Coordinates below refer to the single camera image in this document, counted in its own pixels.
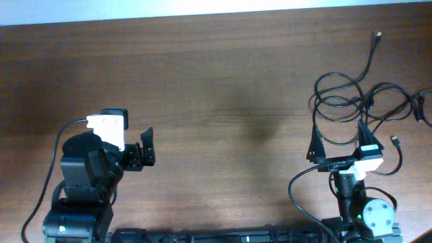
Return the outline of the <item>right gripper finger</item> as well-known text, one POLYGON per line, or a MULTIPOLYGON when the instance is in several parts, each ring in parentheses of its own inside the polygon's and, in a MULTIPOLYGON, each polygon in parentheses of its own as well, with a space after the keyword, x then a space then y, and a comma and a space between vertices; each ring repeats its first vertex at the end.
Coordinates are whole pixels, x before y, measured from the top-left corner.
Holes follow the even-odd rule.
POLYGON ((383 150, 384 146, 378 141, 374 134, 369 130, 363 119, 358 120, 358 143, 359 146, 376 145, 378 149, 383 150))
POLYGON ((321 133, 318 126, 313 125, 310 145, 306 154, 306 159, 309 161, 320 161, 326 158, 325 148, 321 139, 321 133))

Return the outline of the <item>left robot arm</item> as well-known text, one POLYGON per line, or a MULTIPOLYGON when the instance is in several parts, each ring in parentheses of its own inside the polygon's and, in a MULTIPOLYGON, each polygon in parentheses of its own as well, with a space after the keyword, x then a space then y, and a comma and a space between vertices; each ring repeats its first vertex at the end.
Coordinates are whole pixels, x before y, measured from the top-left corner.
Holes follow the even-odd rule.
POLYGON ((87 130, 68 138, 61 148, 63 180, 43 222, 46 242, 104 242, 124 173, 156 162, 152 128, 140 135, 140 142, 126 143, 127 109, 102 109, 83 122, 87 130))

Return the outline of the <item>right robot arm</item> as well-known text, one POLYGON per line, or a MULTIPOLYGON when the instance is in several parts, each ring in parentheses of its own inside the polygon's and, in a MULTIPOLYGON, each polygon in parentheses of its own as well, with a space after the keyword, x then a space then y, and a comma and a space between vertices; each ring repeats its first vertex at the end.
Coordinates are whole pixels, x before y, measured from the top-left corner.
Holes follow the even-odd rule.
POLYGON ((386 191, 365 186, 368 172, 383 163, 383 145, 363 120, 358 121, 358 147, 351 155, 327 157, 314 125, 306 159, 330 174, 339 217, 323 219, 321 227, 333 242, 385 242, 394 234, 397 200, 386 191))

